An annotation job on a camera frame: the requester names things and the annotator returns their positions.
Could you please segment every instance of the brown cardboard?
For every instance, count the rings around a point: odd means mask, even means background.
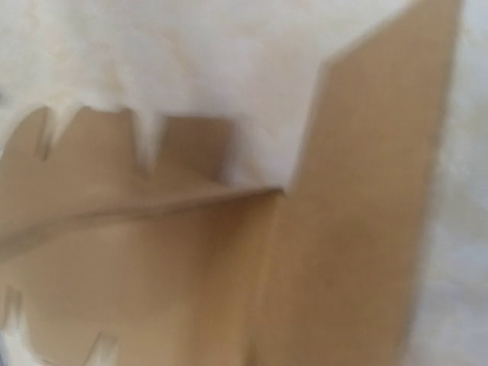
[[[419,2],[333,66],[277,225],[256,364],[394,364],[458,12]]]
[[[421,1],[335,61],[287,197],[219,181],[222,121],[145,177],[128,111],[81,111],[44,161],[31,116],[0,163],[0,298],[36,352],[81,365],[104,332],[121,366],[393,364],[457,15]]]

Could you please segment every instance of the cardboard strip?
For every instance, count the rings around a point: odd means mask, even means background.
[[[333,66],[268,258],[256,365],[396,360],[459,3],[420,1]]]

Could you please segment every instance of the white fabric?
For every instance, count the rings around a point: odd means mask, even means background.
[[[487,19],[465,1],[408,366],[488,364]]]
[[[41,105],[226,115],[229,180],[286,185],[320,62],[410,1],[0,0],[0,145]]]

